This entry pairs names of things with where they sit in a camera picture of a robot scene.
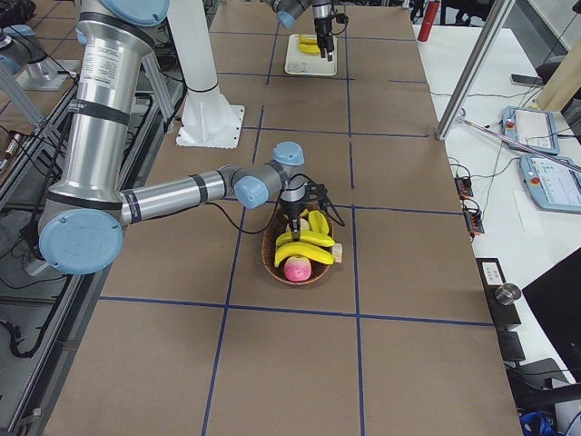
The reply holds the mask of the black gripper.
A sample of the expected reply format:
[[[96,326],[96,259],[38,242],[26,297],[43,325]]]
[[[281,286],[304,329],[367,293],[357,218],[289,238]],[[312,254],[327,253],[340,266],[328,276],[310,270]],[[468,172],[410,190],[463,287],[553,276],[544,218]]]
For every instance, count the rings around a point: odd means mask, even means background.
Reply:
[[[318,37],[320,57],[327,61],[332,61],[335,50],[334,36],[331,34],[332,18],[330,16],[315,18],[314,29]]]
[[[300,239],[300,214],[306,208],[306,201],[304,200],[305,195],[305,183],[299,183],[295,187],[289,187],[281,194],[281,210],[289,221],[289,232],[293,241],[298,241]]]

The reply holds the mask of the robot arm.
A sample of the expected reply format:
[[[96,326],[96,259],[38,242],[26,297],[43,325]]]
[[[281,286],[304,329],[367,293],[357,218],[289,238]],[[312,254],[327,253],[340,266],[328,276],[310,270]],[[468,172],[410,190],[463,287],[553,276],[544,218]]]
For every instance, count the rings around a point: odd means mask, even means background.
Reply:
[[[167,22],[185,82],[178,142],[229,148],[244,110],[220,91],[207,19],[200,1],[84,1],[78,30],[86,45],[61,179],[46,197],[38,224],[45,261],[67,274],[96,273],[119,255],[126,226],[179,213],[232,195],[253,209],[278,196],[293,233],[306,207],[304,156],[277,144],[269,162],[218,170],[134,190],[118,178],[143,61],[154,52],[154,28]]]
[[[332,35],[332,20],[335,10],[332,1],[266,0],[265,3],[285,28],[292,27],[298,18],[311,8],[320,57],[326,58],[328,62],[333,60],[335,44]]]

